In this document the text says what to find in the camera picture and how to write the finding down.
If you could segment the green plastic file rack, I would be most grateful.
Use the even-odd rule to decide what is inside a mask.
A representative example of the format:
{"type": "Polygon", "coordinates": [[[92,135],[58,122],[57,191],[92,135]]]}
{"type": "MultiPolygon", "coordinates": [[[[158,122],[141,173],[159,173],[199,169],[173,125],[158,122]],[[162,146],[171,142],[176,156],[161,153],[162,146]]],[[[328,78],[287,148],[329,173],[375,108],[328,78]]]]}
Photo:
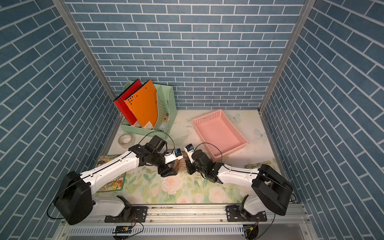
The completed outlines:
{"type": "MultiPolygon", "coordinates": [[[[134,82],[129,81],[124,86],[124,91],[114,100],[115,104],[118,106],[118,108],[124,115],[124,120],[121,123],[123,131],[126,133],[137,135],[146,135],[153,131],[156,134],[158,134],[159,132],[169,134],[177,116],[173,87],[153,83],[157,90],[158,120],[154,129],[150,130],[141,127],[135,116],[132,114],[132,112],[124,102],[124,99],[129,95],[128,88],[134,82]]],[[[138,85],[140,86],[143,83],[144,82],[141,82],[139,80],[138,85]]]]}

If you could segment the orange file folder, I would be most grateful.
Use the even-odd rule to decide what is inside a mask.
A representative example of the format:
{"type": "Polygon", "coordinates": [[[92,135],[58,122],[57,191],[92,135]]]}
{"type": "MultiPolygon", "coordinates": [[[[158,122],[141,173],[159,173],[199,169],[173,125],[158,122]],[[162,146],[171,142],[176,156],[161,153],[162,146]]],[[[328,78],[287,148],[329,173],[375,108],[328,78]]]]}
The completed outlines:
{"type": "Polygon", "coordinates": [[[132,114],[144,129],[154,129],[158,120],[157,90],[152,82],[138,85],[135,81],[128,88],[129,95],[124,99],[132,114]]]}

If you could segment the aluminium corner post left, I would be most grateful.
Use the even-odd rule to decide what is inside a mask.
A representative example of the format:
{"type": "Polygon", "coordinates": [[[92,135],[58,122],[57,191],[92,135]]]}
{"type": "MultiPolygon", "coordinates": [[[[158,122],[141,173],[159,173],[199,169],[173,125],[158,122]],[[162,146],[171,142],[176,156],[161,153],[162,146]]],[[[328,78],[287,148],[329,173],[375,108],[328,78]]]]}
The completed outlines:
{"type": "Polygon", "coordinates": [[[99,78],[108,96],[110,97],[111,100],[114,100],[116,95],[113,92],[105,74],[103,73],[101,67],[99,66],[94,54],[92,53],[91,48],[89,47],[87,41],[85,40],[81,30],[79,29],[66,3],[62,0],[52,0],[52,2],[55,5],[61,17],[63,18],[64,22],[66,23],[67,27],[69,28],[71,34],[73,35],[74,39],[78,43],[85,57],[87,58],[90,66],[92,67],[97,77],[99,78]]]}

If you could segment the aluminium corner post right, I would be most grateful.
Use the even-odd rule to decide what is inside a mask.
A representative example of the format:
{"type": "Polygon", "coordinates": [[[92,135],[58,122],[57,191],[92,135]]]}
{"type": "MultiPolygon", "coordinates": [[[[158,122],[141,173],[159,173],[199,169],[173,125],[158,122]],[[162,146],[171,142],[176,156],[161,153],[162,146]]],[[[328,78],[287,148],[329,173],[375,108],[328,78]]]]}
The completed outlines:
{"type": "Polygon", "coordinates": [[[264,112],[264,110],[266,109],[267,107],[267,104],[268,104],[268,101],[274,91],[274,88],[275,86],[277,85],[278,81],[279,81],[279,78],[284,70],[284,67],[290,57],[290,54],[291,52],[293,51],[293,48],[300,36],[300,33],[304,27],[304,24],[306,22],[306,20],[308,19],[309,17],[309,14],[315,4],[316,0],[307,0],[305,1],[305,4],[303,5],[303,8],[299,14],[299,17],[298,17],[298,21],[297,23],[295,24],[294,28],[293,28],[293,31],[292,31],[292,34],[287,42],[287,45],[284,49],[284,52],[281,56],[281,59],[279,61],[279,64],[275,70],[275,73],[273,75],[273,77],[271,78],[271,82],[270,82],[270,85],[266,91],[266,94],[260,104],[260,107],[259,107],[259,113],[262,114],[264,112]]]}

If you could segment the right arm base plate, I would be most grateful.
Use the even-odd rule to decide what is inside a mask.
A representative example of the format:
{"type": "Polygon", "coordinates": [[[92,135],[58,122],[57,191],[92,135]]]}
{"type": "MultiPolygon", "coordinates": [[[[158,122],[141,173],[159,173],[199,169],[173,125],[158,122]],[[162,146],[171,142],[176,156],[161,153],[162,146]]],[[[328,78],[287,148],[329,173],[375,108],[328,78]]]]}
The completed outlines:
{"type": "Polygon", "coordinates": [[[268,220],[265,212],[252,215],[240,205],[228,205],[225,210],[228,222],[266,222],[268,220]]]}

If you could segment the brown striped dishcloth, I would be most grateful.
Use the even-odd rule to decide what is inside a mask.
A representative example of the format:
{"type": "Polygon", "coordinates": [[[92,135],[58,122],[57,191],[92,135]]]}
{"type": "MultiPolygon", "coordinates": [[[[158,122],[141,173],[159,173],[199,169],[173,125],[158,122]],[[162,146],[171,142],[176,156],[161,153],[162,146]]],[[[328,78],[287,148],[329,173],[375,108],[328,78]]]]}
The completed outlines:
{"type": "Polygon", "coordinates": [[[189,163],[189,159],[181,159],[175,160],[173,164],[173,168],[177,173],[186,172],[187,171],[187,163],[189,163]]]}

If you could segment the left picture book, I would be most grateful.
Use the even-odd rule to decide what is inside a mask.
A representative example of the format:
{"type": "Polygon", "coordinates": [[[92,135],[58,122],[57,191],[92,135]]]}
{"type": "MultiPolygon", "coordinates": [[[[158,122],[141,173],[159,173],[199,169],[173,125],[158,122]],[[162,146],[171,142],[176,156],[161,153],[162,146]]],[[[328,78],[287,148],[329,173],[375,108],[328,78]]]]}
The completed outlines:
{"type": "MultiPolygon", "coordinates": [[[[115,159],[117,157],[119,157],[119,155],[100,155],[96,161],[95,167],[99,167],[101,165],[104,165],[104,164],[112,161],[113,159],[115,159]]],[[[126,173],[119,175],[118,177],[116,177],[112,181],[110,181],[107,184],[105,184],[104,186],[102,186],[98,190],[98,193],[121,191],[123,189],[123,186],[124,186],[125,178],[126,178],[126,173]]]]}

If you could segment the right picture book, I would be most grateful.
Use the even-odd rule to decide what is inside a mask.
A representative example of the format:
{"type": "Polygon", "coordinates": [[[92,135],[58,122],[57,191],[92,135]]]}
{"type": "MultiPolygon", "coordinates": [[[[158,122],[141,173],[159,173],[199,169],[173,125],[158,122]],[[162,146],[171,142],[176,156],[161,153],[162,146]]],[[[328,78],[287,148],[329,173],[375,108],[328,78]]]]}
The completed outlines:
{"type": "Polygon", "coordinates": [[[245,169],[258,169],[262,165],[272,166],[272,163],[270,161],[265,161],[265,162],[261,162],[261,163],[248,164],[248,165],[245,165],[244,167],[245,167],[245,169]]]}

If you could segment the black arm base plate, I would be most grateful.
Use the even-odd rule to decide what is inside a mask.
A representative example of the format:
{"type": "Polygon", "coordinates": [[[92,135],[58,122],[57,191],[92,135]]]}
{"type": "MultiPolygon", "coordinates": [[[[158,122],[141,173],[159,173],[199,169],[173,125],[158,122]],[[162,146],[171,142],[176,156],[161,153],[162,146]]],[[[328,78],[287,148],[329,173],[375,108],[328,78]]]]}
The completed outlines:
{"type": "Polygon", "coordinates": [[[125,207],[116,217],[106,216],[105,223],[144,223],[148,209],[147,206],[125,207]]]}

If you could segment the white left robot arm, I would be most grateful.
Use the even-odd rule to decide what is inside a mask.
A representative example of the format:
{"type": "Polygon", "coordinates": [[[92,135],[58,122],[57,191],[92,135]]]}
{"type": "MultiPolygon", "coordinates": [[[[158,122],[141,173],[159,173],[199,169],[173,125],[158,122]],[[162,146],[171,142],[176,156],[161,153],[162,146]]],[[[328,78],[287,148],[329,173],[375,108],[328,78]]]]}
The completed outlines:
{"type": "Polygon", "coordinates": [[[53,205],[69,225],[76,225],[89,217],[105,217],[107,223],[132,221],[135,214],[132,204],[125,197],[109,199],[96,198],[94,195],[120,175],[145,165],[157,167],[158,174],[163,178],[177,175],[171,162],[181,160],[182,151],[173,149],[171,152],[162,152],[166,145],[165,140],[153,136],[144,146],[134,145],[104,165],[81,174],[69,172],[62,180],[53,205]]]}

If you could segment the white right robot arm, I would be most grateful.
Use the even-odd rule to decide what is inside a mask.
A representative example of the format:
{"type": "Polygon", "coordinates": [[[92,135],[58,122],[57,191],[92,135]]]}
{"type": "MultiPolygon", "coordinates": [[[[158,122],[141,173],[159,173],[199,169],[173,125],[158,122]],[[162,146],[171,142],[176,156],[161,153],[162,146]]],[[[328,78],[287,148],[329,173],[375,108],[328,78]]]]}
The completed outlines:
{"type": "Polygon", "coordinates": [[[202,150],[186,150],[187,172],[200,173],[205,179],[217,184],[234,184],[252,189],[239,207],[244,219],[266,210],[280,216],[287,212],[293,186],[271,166],[262,164],[258,169],[241,169],[224,163],[213,162],[202,150]]]}

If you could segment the aluminium corner post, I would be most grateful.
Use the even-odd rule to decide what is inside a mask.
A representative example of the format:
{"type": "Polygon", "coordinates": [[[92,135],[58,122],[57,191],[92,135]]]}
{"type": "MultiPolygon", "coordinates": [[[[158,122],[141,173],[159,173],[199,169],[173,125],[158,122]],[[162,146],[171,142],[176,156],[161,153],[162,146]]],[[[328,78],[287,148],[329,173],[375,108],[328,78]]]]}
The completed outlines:
{"type": "Polygon", "coordinates": [[[297,23],[295,24],[294,28],[293,28],[293,31],[292,31],[292,34],[287,42],[287,45],[284,49],[284,52],[281,56],[281,59],[279,61],[279,64],[275,70],[275,73],[273,75],[273,77],[271,78],[271,82],[270,82],[270,85],[266,91],[266,94],[260,104],[260,107],[259,107],[259,113],[262,114],[264,112],[264,110],[266,109],[267,107],[267,104],[268,104],[268,101],[274,91],[274,88],[275,86],[277,85],[278,81],[279,81],[279,78],[284,70],[284,67],[290,57],[290,54],[291,52],[293,51],[293,48],[300,36],[300,33],[304,27],[304,24],[306,22],[306,20],[308,19],[309,17],[309,14],[315,4],[316,0],[307,0],[305,1],[305,4],[303,5],[303,8],[299,14],[299,17],[298,17],[298,21],[297,23]]]}
{"type": "Polygon", "coordinates": [[[87,41],[85,40],[81,30],[79,29],[66,3],[62,0],[52,0],[52,2],[55,5],[61,17],[63,18],[64,22],[66,23],[67,27],[69,28],[71,34],[73,35],[74,39],[78,43],[85,57],[87,58],[90,66],[92,67],[97,77],[99,78],[108,96],[110,97],[111,100],[114,100],[116,95],[113,92],[105,74],[103,73],[101,67],[99,66],[94,54],[92,53],[91,48],[89,47],[87,41]]]}

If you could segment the clear packing tape roll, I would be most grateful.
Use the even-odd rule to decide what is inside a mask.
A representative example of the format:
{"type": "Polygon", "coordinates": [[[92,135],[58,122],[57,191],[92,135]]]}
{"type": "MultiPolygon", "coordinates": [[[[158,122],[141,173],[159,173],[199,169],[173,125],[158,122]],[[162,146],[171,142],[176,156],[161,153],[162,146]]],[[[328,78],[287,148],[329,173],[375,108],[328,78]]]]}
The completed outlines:
{"type": "Polygon", "coordinates": [[[131,134],[124,133],[118,138],[118,144],[123,149],[129,149],[135,144],[135,138],[131,134]]]}

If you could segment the small black controller box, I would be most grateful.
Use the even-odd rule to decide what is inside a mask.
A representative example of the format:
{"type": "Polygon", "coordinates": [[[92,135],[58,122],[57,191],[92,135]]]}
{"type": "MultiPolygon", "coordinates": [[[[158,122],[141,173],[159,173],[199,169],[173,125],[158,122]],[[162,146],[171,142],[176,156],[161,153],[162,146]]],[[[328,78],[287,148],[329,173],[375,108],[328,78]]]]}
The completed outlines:
{"type": "Polygon", "coordinates": [[[113,234],[129,235],[132,233],[132,228],[132,226],[116,226],[115,230],[113,231],[113,234]]]}

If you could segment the picture book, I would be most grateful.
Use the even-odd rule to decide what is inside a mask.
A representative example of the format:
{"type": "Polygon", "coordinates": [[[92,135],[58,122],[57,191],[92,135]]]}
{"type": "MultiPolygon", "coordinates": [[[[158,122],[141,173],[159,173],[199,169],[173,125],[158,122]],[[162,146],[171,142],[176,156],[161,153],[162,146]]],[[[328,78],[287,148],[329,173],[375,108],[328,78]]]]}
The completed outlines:
{"type": "Polygon", "coordinates": [[[272,163],[270,161],[265,161],[265,162],[261,162],[261,163],[248,164],[248,165],[245,165],[244,167],[245,167],[245,169],[258,169],[262,165],[272,166],[272,163]]]}
{"type": "MultiPolygon", "coordinates": [[[[95,167],[99,167],[101,165],[104,165],[104,164],[112,161],[113,159],[115,159],[117,157],[119,157],[119,155],[100,155],[96,161],[95,167]]],[[[126,173],[119,175],[118,177],[116,177],[112,181],[110,181],[107,184],[105,184],[104,186],[102,186],[98,190],[98,193],[121,191],[123,189],[123,186],[124,186],[125,178],[126,178],[126,173]]]]}

